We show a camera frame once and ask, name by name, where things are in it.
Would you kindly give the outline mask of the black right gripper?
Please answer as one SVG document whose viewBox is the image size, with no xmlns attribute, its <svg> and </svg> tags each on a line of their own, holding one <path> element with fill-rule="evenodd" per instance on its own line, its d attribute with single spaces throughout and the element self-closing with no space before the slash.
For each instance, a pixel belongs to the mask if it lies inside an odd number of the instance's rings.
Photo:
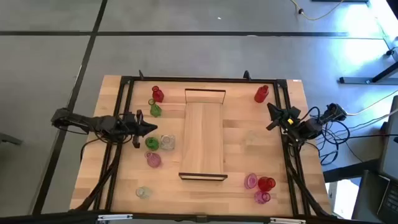
<svg viewBox="0 0 398 224">
<path fill-rule="evenodd" d="M 266 127 L 268 131 L 271 131 L 276 126 L 280 126 L 285 134 L 298 134 L 298 126 L 300 124 L 299 115 L 301 110 L 296 107 L 291 109 L 280 109 L 272 103 L 267 104 L 271 120 L 274 121 Z"/>
</svg>

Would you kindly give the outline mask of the green round ribbed vase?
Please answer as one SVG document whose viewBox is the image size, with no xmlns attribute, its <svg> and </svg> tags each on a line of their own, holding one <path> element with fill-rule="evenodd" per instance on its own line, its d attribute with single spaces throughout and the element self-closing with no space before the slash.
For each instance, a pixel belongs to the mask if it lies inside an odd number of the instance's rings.
<svg viewBox="0 0 398 224">
<path fill-rule="evenodd" d="M 155 137 L 146 138 L 145 144 L 150 151 L 156 151 L 160 146 L 159 141 Z"/>
</svg>

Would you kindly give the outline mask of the green slender twisted vase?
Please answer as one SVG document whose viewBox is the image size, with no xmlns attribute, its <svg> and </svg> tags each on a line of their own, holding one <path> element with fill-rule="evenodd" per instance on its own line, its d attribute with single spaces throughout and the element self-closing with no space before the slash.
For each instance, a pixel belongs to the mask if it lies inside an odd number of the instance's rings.
<svg viewBox="0 0 398 224">
<path fill-rule="evenodd" d="M 151 98 L 151 99 L 148 101 L 148 104 L 150 105 L 150 114 L 151 114 L 153 117 L 156 118 L 156 117 L 161 116 L 161 114 L 162 114 L 162 109 L 161 109 L 161 107 L 160 107 L 159 105 L 156 104 L 155 99 Z"/>
</svg>

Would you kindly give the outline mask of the clear patterned square vase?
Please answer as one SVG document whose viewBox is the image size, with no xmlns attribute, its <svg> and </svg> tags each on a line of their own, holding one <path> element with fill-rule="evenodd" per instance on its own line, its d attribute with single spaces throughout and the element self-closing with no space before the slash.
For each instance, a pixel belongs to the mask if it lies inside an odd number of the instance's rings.
<svg viewBox="0 0 398 224">
<path fill-rule="evenodd" d="M 160 148 L 166 151 L 172 151 L 175 149 L 175 136 L 174 135 L 162 135 L 160 140 Z"/>
</svg>

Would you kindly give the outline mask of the red tall ribbed vase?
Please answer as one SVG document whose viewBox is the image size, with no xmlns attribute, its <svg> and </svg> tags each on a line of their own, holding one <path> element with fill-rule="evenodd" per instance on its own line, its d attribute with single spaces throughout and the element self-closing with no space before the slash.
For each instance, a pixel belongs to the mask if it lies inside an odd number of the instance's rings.
<svg viewBox="0 0 398 224">
<path fill-rule="evenodd" d="M 267 85 L 260 86 L 254 95 L 254 101 L 257 103 L 262 103 L 269 94 L 269 87 Z"/>
</svg>

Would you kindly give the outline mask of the clear tall bottle vase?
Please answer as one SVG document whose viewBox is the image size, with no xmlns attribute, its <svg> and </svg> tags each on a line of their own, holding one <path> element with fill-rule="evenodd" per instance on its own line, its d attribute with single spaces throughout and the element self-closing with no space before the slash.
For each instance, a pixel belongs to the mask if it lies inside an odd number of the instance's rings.
<svg viewBox="0 0 398 224">
<path fill-rule="evenodd" d="M 252 144 L 256 139 L 257 139 L 257 132 L 255 130 L 249 130 L 244 138 L 247 144 Z"/>
</svg>

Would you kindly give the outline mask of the pink diamond-pattern tall vase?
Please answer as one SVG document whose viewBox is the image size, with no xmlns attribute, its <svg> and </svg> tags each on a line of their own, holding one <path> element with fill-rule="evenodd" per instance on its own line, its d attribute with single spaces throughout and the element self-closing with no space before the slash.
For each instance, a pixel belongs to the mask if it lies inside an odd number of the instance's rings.
<svg viewBox="0 0 398 224">
<path fill-rule="evenodd" d="M 152 168 L 157 168 L 161 165 L 162 160 L 159 154 L 147 151 L 145 154 L 145 158 L 147 159 L 147 164 Z"/>
</svg>

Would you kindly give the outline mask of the red square glass vase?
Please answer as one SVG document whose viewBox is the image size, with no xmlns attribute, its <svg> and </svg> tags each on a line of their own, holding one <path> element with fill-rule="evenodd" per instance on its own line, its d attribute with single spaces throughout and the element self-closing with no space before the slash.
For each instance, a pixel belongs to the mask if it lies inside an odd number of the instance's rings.
<svg viewBox="0 0 398 224">
<path fill-rule="evenodd" d="M 164 94 L 162 90 L 158 86 L 153 86 L 152 87 L 152 98 L 158 102 L 162 103 L 164 100 Z"/>
</svg>

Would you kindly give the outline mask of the clear small ribbed vase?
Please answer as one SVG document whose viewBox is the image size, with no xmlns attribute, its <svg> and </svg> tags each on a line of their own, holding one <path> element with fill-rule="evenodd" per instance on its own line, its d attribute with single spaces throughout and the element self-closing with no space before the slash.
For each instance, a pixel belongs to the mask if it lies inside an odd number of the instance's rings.
<svg viewBox="0 0 398 224">
<path fill-rule="evenodd" d="M 147 199 L 152 195 L 152 190 L 146 186 L 138 187 L 136 189 L 136 195 L 141 199 Z"/>
</svg>

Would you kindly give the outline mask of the red round glass vase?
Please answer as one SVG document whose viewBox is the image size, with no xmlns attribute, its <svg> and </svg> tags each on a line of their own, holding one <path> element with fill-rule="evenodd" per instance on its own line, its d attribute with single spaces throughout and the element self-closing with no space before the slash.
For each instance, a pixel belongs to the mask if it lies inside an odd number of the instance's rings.
<svg viewBox="0 0 398 224">
<path fill-rule="evenodd" d="M 276 186 L 276 181 L 272 177 L 261 177 L 257 181 L 257 186 L 263 192 L 269 192 Z"/>
</svg>

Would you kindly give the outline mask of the pink wide ribbed vase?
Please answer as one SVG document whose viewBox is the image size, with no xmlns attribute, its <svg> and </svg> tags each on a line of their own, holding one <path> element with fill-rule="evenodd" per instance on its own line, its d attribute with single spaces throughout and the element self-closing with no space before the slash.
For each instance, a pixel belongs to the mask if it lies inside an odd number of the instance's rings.
<svg viewBox="0 0 398 224">
<path fill-rule="evenodd" d="M 244 187 L 253 189 L 257 185 L 257 175 L 255 173 L 248 174 L 244 179 Z"/>
</svg>

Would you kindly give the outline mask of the black metal desk leg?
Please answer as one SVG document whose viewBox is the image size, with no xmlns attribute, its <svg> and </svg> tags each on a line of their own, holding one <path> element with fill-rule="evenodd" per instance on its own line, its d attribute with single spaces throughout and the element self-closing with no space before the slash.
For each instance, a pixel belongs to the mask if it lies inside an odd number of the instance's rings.
<svg viewBox="0 0 398 224">
<path fill-rule="evenodd" d="M 340 84 L 351 85 L 398 85 L 398 78 L 392 78 L 398 73 L 398 62 L 383 70 L 374 77 L 340 77 Z"/>
</svg>

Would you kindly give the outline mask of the gray metal foot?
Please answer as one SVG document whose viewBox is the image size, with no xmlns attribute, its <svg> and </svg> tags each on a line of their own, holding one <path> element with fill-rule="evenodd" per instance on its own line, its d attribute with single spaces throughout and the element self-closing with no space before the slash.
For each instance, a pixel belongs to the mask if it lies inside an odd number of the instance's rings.
<svg viewBox="0 0 398 224">
<path fill-rule="evenodd" d="M 0 133 L 0 143 L 7 142 L 13 145 L 21 145 L 23 143 L 22 140 L 10 136 L 8 134 Z"/>
</svg>

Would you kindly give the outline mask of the black aluminium rig frame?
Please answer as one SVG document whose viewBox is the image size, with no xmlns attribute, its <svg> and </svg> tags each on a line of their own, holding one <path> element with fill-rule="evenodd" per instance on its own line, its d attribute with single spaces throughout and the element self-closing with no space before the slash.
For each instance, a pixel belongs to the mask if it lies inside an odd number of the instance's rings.
<svg viewBox="0 0 398 224">
<path fill-rule="evenodd" d="M 268 222 L 271 217 L 293 218 L 289 184 L 285 169 L 287 153 L 282 149 L 278 129 L 268 131 L 270 116 L 266 105 L 256 103 L 255 91 L 262 80 L 243 78 L 145 77 L 134 79 L 130 108 L 141 109 L 148 123 L 157 125 L 155 134 L 171 133 L 177 142 L 183 138 L 183 96 L 186 88 L 225 89 L 223 119 L 224 181 L 182 180 L 178 176 L 181 147 L 161 154 L 162 165 L 151 168 L 144 159 L 144 150 L 125 144 L 121 152 L 111 211 L 130 213 L 135 219 L 208 222 Z M 148 101 L 152 87 L 163 94 L 159 117 L 150 114 Z M 252 144 L 244 140 L 249 130 L 257 132 Z M 257 180 L 272 177 L 276 186 L 268 193 L 265 204 L 254 201 L 259 191 L 244 187 L 244 179 L 255 173 Z M 152 190 L 150 198 L 136 195 L 138 187 Z"/>
</svg>

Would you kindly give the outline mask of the silver metal bracket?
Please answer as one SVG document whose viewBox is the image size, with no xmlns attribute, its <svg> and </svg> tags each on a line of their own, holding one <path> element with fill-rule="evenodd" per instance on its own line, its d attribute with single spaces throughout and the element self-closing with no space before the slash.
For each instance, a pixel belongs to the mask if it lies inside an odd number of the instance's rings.
<svg viewBox="0 0 398 224">
<path fill-rule="evenodd" d="M 305 220 L 271 217 L 269 224 L 307 224 Z"/>
<path fill-rule="evenodd" d="M 106 214 L 98 215 L 98 222 L 109 222 L 113 220 L 130 220 L 133 218 L 133 214 Z"/>
</svg>

